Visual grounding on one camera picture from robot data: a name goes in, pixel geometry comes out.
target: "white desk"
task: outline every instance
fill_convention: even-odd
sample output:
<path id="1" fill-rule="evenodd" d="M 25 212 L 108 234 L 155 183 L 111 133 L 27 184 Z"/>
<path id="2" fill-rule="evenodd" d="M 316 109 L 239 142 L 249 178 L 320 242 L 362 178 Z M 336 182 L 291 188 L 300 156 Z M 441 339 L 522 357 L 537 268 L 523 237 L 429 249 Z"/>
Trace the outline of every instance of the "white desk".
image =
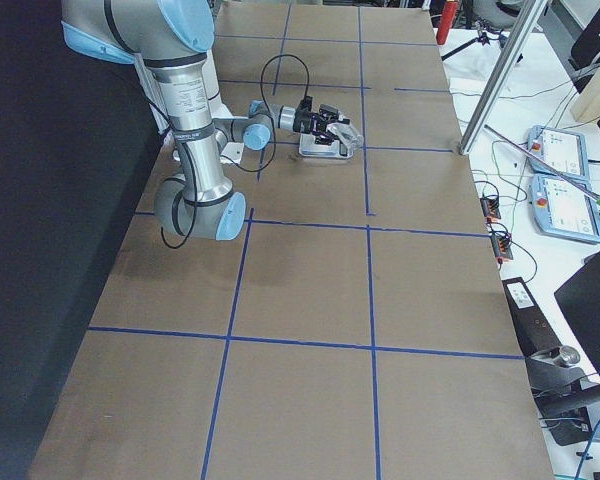
<path id="1" fill-rule="evenodd" d="M 440 48 L 440 53 L 445 54 L 475 36 L 475 31 L 453 30 L 447 43 Z M 450 81 L 451 91 L 479 93 L 480 83 L 484 84 L 488 79 L 489 68 L 493 68 L 495 64 L 498 50 L 497 42 L 486 46 L 475 44 L 445 61 L 445 72 Z M 513 69 L 501 96 L 531 95 L 569 80 L 567 73 L 562 68 L 543 34 L 534 33 L 531 35 L 523 55 L 523 61 Z M 501 99 L 491 113 L 488 124 L 512 140 L 517 142 L 526 141 L 529 128 L 537 124 L 547 124 L 563 99 L 570 100 L 570 104 L 575 101 L 577 98 L 575 92 L 576 90 L 571 83 L 567 83 L 551 92 L 533 98 Z M 466 121 L 471 118 L 478 100 L 478 96 L 454 95 L 454 106 L 463 131 L 467 125 Z M 562 104 L 558 114 L 549 123 L 549 126 L 556 126 L 556 120 L 565 104 L 566 102 Z M 577 123 L 569 108 L 567 108 L 558 126 L 565 127 Z M 600 160 L 600 130 L 597 125 L 592 123 L 573 130 L 586 135 L 589 158 Z M 495 140 L 493 136 L 486 132 L 482 132 L 478 137 L 478 141 L 470 153 L 475 180 L 486 179 L 497 185 L 501 195 L 515 196 L 515 188 L 502 182 L 497 176 L 496 165 L 491 159 L 491 146 Z M 523 155 L 502 143 L 495 145 L 495 153 L 502 175 L 515 184 L 518 184 L 520 175 L 522 175 L 521 187 L 528 190 L 532 172 L 529 168 L 524 172 L 522 171 L 525 163 Z M 600 165 L 590 165 L 590 173 L 593 190 L 600 193 Z M 483 185 L 477 185 L 479 192 L 482 191 L 482 187 Z M 538 272 L 535 279 L 529 284 L 529 289 L 562 342 L 566 345 L 572 345 L 582 352 L 578 341 L 573 336 L 556 304 L 553 293 L 582 266 L 583 258 L 600 250 L 600 245 L 587 245 L 541 235 L 534 224 L 529 204 L 520 202 L 514 212 L 512 203 L 512 201 L 507 200 L 501 202 L 501 204 L 504 204 L 504 206 L 501 206 L 502 223 L 511 228 L 514 224 L 515 215 L 513 238 L 517 243 L 528 249 L 538 262 Z M 533 262 L 520 249 L 515 246 L 513 248 L 514 261 L 503 265 L 500 272 L 501 277 L 506 279 L 521 276 L 528 279 L 533 273 Z M 587 358 L 583 358 L 579 366 L 585 370 L 585 373 L 595 371 Z M 545 440 L 554 472 L 558 475 L 573 476 L 579 461 L 579 457 L 575 455 L 575 452 L 582 451 L 584 444 L 560 447 L 555 444 L 549 432 L 545 432 Z M 600 471 L 600 444 L 594 444 L 590 453 L 594 459 L 585 462 L 581 478 L 590 479 L 592 478 L 592 472 Z"/>

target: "dark wall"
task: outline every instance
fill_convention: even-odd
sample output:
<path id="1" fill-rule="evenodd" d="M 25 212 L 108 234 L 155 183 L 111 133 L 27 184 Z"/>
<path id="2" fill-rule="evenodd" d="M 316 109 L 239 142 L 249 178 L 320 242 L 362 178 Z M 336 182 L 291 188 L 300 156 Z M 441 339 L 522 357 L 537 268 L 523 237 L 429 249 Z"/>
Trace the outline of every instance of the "dark wall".
<path id="1" fill-rule="evenodd" d="M 24 475 L 160 143 L 133 67 L 70 51 L 60 18 L 0 0 L 0 478 Z"/>

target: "blue and white device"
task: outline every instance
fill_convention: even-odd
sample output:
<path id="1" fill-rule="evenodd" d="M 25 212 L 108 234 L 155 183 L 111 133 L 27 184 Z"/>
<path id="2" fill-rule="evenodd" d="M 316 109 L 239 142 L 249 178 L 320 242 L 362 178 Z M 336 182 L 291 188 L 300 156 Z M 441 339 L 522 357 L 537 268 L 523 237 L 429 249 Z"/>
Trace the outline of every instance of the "blue and white device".
<path id="1" fill-rule="evenodd" d="M 591 189 L 588 182 L 578 182 Z M 533 215 L 547 235 L 585 243 L 600 243 L 596 203 L 564 180 L 536 174 L 531 180 Z"/>
<path id="2" fill-rule="evenodd" d="M 589 159 L 583 134 L 535 125 L 529 131 L 527 148 L 568 177 L 589 180 Z M 550 173 L 532 157 L 529 157 L 529 163 L 534 172 Z"/>

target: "blue cable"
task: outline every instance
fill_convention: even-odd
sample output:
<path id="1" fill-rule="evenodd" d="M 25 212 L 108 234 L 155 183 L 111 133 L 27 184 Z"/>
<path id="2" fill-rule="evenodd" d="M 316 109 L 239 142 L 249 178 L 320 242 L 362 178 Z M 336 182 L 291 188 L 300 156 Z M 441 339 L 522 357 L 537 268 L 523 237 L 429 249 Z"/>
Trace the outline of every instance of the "blue cable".
<path id="1" fill-rule="evenodd" d="M 593 443 L 593 439 L 595 438 L 599 427 L 600 427 L 600 420 L 598 420 L 598 422 L 596 423 L 596 426 L 593 427 L 593 431 L 591 432 L 591 436 L 589 437 L 587 446 L 585 447 L 584 452 L 582 452 L 582 457 L 580 457 L 580 463 L 578 463 L 578 470 L 576 470 L 576 474 L 575 474 L 574 478 L 580 477 L 580 472 L 582 471 L 582 466 L 584 465 L 584 461 L 587 459 L 587 454 L 589 453 L 589 448 L 591 447 L 591 444 Z"/>

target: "blue joint cap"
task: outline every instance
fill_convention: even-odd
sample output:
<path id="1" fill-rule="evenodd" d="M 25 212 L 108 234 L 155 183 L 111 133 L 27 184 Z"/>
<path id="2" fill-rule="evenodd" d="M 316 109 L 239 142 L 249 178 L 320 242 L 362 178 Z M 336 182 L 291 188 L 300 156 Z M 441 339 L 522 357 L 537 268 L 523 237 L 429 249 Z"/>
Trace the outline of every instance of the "blue joint cap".
<path id="1" fill-rule="evenodd" d="M 165 21 L 188 48 L 206 52 L 213 46 L 213 16 L 206 0 L 158 0 Z"/>
<path id="2" fill-rule="evenodd" d="M 271 139 L 271 132 L 260 123 L 249 125 L 242 135 L 244 144 L 251 150 L 262 150 L 269 143 L 269 139 Z"/>
<path id="3" fill-rule="evenodd" d="M 253 100 L 251 102 L 251 106 L 249 107 L 249 117 L 253 117 L 256 114 L 256 111 L 264 102 L 262 100 Z"/>
<path id="4" fill-rule="evenodd" d="M 220 217 L 218 230 L 216 230 L 216 240 L 233 240 L 236 238 L 242 230 L 246 211 L 247 201 L 244 195 L 235 192 L 229 199 L 222 217 Z"/>
<path id="5" fill-rule="evenodd" d="M 65 43 L 74 52 L 107 62 L 122 63 L 124 65 L 133 64 L 133 55 L 115 45 L 103 42 L 99 38 L 89 35 L 66 22 L 62 22 L 62 30 Z"/>

